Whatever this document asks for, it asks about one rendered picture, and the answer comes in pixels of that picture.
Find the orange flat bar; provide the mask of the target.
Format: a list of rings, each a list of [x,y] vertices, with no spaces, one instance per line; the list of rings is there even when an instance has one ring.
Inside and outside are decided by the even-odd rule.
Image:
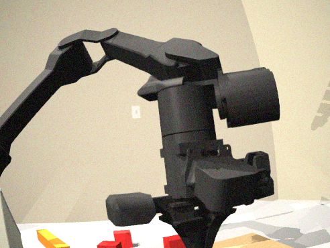
[[[53,235],[46,229],[37,230],[38,241],[45,247],[45,248],[70,248],[65,242],[60,240],[58,237]]]

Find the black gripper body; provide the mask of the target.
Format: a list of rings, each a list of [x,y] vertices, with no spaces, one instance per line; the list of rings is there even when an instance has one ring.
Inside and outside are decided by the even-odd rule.
[[[181,221],[195,218],[195,207],[206,212],[213,212],[197,197],[183,198],[184,186],[180,184],[180,175],[187,150],[201,147],[203,157],[216,156],[218,146],[223,139],[217,139],[215,131],[192,131],[162,137],[160,157],[164,158],[166,181],[165,194],[168,196],[153,197],[141,192],[112,194],[107,197],[106,210],[108,219],[116,227],[128,227],[149,224],[157,213],[169,221]],[[274,181],[270,176],[266,186],[256,189],[255,199],[274,194]]]

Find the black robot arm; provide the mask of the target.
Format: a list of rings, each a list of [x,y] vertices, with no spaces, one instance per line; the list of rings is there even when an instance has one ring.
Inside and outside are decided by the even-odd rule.
[[[93,62],[83,42],[100,42],[105,55]],[[213,109],[220,120],[227,118],[227,128],[280,120],[278,89],[269,68],[224,74],[219,55],[194,40],[157,42],[117,28],[86,29],[58,43],[42,73],[0,117],[0,177],[11,162],[13,140],[49,98],[114,59],[151,74],[137,95],[158,100],[162,137],[215,131]],[[253,204],[256,189],[269,183],[269,155],[253,151],[235,159],[229,144],[219,145],[218,151],[203,157],[201,147],[188,148],[180,175],[182,197],[197,197],[213,212]]]

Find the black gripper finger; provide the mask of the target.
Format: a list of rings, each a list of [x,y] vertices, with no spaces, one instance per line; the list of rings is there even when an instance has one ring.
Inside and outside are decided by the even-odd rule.
[[[201,234],[200,227],[203,218],[196,216],[191,219],[184,219],[181,221],[169,221],[168,219],[162,218],[162,215],[158,216],[159,221],[167,223],[173,227],[178,233],[178,236],[182,239],[186,248],[202,248],[201,245]]]
[[[223,212],[206,212],[203,210],[195,209],[195,216],[203,218],[200,227],[201,245],[202,248],[213,248],[215,237],[225,219],[234,214],[237,208],[229,208]]]

